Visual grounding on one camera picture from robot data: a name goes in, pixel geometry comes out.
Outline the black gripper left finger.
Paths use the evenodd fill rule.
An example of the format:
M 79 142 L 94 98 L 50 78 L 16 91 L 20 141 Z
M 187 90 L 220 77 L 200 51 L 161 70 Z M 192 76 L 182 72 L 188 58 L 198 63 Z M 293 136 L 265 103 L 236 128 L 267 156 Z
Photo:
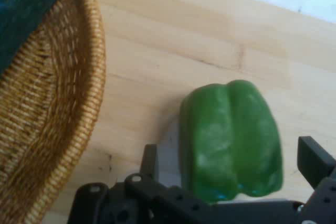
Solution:
M 157 145 L 144 148 L 140 171 L 125 179 L 128 193 L 148 207 L 155 217 L 210 217 L 211 207 L 178 186 L 158 182 Z

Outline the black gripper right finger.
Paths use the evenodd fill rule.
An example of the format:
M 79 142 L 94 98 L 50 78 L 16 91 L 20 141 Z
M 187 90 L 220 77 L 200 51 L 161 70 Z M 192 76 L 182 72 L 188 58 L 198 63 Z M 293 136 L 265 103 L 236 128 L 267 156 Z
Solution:
M 314 189 L 297 223 L 335 223 L 335 158 L 311 136 L 300 136 L 297 166 Z

